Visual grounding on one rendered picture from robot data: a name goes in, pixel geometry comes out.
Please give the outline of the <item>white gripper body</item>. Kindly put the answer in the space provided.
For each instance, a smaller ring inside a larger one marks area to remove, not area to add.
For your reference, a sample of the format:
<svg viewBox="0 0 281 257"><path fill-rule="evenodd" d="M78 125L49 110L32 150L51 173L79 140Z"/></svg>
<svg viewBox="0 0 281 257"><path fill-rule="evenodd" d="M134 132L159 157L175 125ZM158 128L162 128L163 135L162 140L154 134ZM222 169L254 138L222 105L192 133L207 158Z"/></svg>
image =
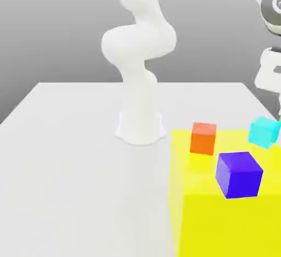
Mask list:
<svg viewBox="0 0 281 257"><path fill-rule="evenodd" d="M281 66L281 47L266 48L260 57L260 69L255 78L255 86L281 93L281 73L274 71L278 66Z"/></svg>

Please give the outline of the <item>small cyan cube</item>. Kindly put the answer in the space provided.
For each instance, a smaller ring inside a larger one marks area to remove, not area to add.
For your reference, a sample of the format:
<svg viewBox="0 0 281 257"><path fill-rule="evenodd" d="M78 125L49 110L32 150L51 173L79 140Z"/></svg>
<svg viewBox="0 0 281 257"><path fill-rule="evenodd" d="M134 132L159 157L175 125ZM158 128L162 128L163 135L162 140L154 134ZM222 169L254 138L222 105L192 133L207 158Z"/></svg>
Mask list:
<svg viewBox="0 0 281 257"><path fill-rule="evenodd" d="M259 147L270 149L276 143L280 130L281 122L259 116L250 125L248 141Z"/></svg>

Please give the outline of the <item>small blue cube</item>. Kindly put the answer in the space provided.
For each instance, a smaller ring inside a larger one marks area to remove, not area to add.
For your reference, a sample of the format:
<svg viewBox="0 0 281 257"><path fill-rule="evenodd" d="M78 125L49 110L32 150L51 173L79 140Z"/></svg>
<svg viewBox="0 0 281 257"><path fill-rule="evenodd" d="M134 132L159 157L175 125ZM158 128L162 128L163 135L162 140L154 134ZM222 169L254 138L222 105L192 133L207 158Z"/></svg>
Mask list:
<svg viewBox="0 0 281 257"><path fill-rule="evenodd" d="M226 199L256 197L263 169L249 152L220 153L215 179Z"/></svg>

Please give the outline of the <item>small orange cube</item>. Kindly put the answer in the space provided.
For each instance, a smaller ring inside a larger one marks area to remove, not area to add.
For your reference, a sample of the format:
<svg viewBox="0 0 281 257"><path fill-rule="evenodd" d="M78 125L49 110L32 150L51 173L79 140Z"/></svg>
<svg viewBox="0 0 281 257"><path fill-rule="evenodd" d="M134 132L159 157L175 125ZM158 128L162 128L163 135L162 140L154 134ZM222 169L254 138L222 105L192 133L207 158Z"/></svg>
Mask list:
<svg viewBox="0 0 281 257"><path fill-rule="evenodd" d="M213 155L217 125L194 122L190 140L190 152Z"/></svg>

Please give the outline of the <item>large yellow box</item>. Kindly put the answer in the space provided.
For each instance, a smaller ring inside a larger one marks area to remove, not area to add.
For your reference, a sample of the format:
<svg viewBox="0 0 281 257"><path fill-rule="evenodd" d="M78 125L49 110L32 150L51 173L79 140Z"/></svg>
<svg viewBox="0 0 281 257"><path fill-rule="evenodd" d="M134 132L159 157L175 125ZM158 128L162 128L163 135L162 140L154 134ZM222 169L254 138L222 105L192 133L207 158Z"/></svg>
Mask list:
<svg viewBox="0 0 281 257"><path fill-rule="evenodd" d="M281 257L281 147L248 142L247 130L218 130L212 156L194 154L191 130L173 130L168 202L175 257ZM226 199L218 155L249 152L263 168L257 197Z"/></svg>

